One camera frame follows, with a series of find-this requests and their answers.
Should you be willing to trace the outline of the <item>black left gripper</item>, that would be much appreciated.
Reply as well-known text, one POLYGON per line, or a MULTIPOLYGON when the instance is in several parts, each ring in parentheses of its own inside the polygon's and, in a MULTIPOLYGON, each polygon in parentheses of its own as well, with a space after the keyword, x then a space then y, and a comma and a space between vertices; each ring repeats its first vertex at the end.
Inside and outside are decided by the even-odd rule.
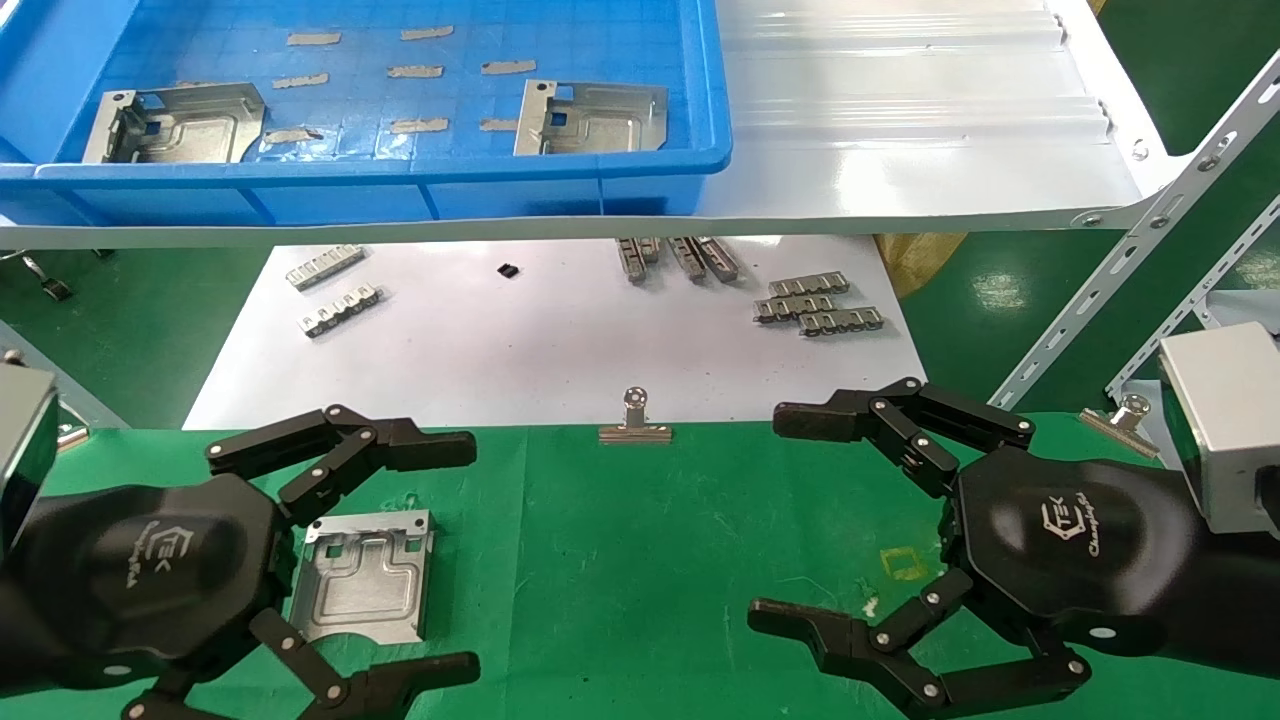
POLYGON ((40 498, 36 687, 105 689, 161 675, 122 719, 220 719, 187 694, 257 642, 312 693, 298 719, 406 719, 421 693, 480 678, 468 651, 340 676, 275 610, 293 543, 275 501, 233 474, 40 498))

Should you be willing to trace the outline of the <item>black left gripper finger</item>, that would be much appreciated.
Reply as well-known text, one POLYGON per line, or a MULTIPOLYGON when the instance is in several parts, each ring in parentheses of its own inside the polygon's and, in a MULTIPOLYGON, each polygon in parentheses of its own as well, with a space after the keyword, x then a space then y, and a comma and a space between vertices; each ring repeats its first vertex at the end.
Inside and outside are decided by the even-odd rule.
POLYGON ((335 404, 218 441, 206 459, 214 473, 244 480, 306 462, 278 506, 292 525, 308 527, 380 470, 466 468, 477 443, 467 430, 425 433, 410 418, 370 419, 335 404))

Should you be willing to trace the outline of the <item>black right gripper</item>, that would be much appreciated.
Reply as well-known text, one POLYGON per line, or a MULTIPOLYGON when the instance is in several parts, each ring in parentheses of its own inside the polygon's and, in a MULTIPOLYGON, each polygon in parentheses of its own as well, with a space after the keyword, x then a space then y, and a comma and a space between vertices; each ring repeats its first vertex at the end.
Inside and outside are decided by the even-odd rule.
POLYGON ((820 673, 872 685, 908 719, 959 719, 1076 692, 1092 669, 1064 643, 1134 657, 1180 650, 1187 573, 1206 530, 1175 473, 1037 457, 1023 451, 1034 423, 914 377, 837 389, 823 404, 778 404, 772 429, 790 439, 865 441, 929 497, 954 495, 955 568, 881 624, 777 600, 750 603, 753 630, 803 642, 820 673), (988 455, 959 474, 933 434, 988 455), (914 646, 964 600, 1029 659, 942 674, 920 665, 914 646))

